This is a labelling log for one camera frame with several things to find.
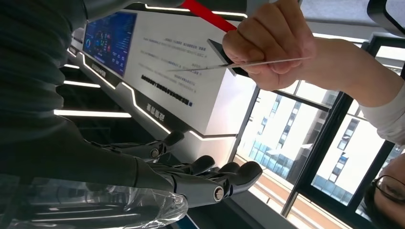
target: transparent plastic wrap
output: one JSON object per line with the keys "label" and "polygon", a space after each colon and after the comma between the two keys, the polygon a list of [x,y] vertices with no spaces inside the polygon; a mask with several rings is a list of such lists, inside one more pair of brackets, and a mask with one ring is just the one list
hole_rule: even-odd
{"label": "transparent plastic wrap", "polygon": [[184,196],[148,188],[0,175],[0,226],[9,229],[154,229],[183,218]]}

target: dark clothing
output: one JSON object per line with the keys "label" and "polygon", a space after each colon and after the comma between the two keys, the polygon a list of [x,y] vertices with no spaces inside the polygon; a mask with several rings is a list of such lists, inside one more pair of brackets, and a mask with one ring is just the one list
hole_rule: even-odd
{"label": "dark clothing", "polygon": [[81,0],[0,0],[0,145],[66,125],[55,91],[71,33],[85,24]]}

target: information panel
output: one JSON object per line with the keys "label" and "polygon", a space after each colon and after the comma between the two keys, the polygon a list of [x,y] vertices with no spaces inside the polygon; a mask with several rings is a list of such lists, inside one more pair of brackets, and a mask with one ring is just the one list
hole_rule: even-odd
{"label": "information panel", "polygon": [[123,76],[136,18],[118,12],[87,24],[83,51]]}

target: monitor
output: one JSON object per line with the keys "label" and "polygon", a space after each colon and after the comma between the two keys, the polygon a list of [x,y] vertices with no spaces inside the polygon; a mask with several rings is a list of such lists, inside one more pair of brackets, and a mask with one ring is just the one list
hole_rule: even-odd
{"label": "monitor", "polygon": [[83,51],[124,75],[136,13],[117,12],[87,24]]}

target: led light strip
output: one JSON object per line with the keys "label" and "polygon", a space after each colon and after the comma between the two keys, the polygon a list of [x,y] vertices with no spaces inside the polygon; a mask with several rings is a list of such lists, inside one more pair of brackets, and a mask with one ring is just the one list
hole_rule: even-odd
{"label": "led light strip", "polygon": [[[135,99],[135,92],[134,89],[132,89],[128,84],[121,82],[122,85],[124,85],[126,88],[128,88],[131,91],[132,94],[132,103],[134,105],[134,107],[136,107],[139,111],[141,111],[144,115],[146,115],[146,117],[148,117],[150,120],[152,120],[156,125],[158,125],[162,130],[164,130],[166,133],[170,134],[170,130],[168,130],[167,128],[165,128],[162,124],[160,124],[158,121],[156,121],[156,119],[154,119],[152,116],[150,116],[147,112],[145,112],[142,108],[140,108],[137,105],[136,99]],[[215,141],[215,140],[223,140],[223,139],[228,139],[228,138],[235,138],[235,137],[208,137],[208,138],[202,138],[201,136],[199,136],[197,133],[195,133],[194,131],[189,131],[190,134],[194,135],[196,138],[198,138],[200,141]]]}
{"label": "led light strip", "polygon": [[86,64],[85,55],[82,54],[82,56],[83,56],[83,65],[84,65],[86,68],[88,68],[90,71],[92,71],[94,74],[96,74],[96,76],[98,76],[98,77],[99,77],[101,80],[103,80],[106,84],[108,84],[108,86],[110,86],[112,89],[115,90],[115,87],[114,87],[112,84],[110,84],[110,82],[108,82],[106,79],[104,79],[103,76],[99,75],[96,71],[94,71],[92,68],[90,68],[90,66],[88,66],[88,65]]}
{"label": "led light strip", "polygon": [[80,69],[79,66],[71,65],[71,64],[65,64],[64,67]]}
{"label": "led light strip", "polygon": [[[145,4],[146,9],[151,9],[151,10],[171,10],[171,11],[183,11],[183,12],[190,12],[188,9],[178,9],[178,8],[165,8],[165,7],[152,7],[148,6]],[[239,16],[239,17],[245,17],[247,18],[247,15],[244,13],[232,13],[232,12],[221,12],[221,11],[213,11],[215,14],[220,14],[220,15],[232,15],[232,16]]]}
{"label": "led light strip", "polygon": [[94,83],[81,83],[81,82],[75,82],[75,81],[69,81],[69,80],[65,80],[64,84],[77,85],[77,86],[83,86],[83,87],[95,87],[95,88],[101,87],[100,85],[94,84]]}
{"label": "led light strip", "polygon": [[122,112],[98,112],[98,111],[71,111],[54,110],[55,115],[60,116],[86,116],[86,117],[112,117],[112,118],[130,118],[131,115]]}
{"label": "led light strip", "polygon": [[160,128],[162,128],[166,133],[170,134],[171,132],[166,129],[162,124],[160,124],[158,121],[156,121],[154,118],[152,118],[148,113],[146,113],[144,110],[142,110],[142,108],[140,108],[137,105],[137,102],[135,100],[135,92],[134,89],[132,89],[128,84],[121,82],[122,85],[124,85],[126,88],[128,88],[131,91],[132,94],[132,103],[134,105],[134,107],[136,107],[139,111],[141,111],[144,115],[146,115],[146,117],[148,117],[150,120],[152,120],[156,125],[158,125]]}
{"label": "led light strip", "polygon": [[76,55],[73,54],[69,49],[67,49],[67,52],[70,53],[72,56],[76,57]]}
{"label": "led light strip", "polygon": [[329,35],[329,34],[322,34],[322,33],[312,33],[314,37],[320,37],[320,38],[327,38],[327,39],[342,39],[342,40],[347,40],[350,42],[356,42],[356,43],[363,43],[366,42],[367,40],[365,39],[360,39],[360,38],[354,38],[354,37],[342,37],[342,36],[337,36],[337,35]]}

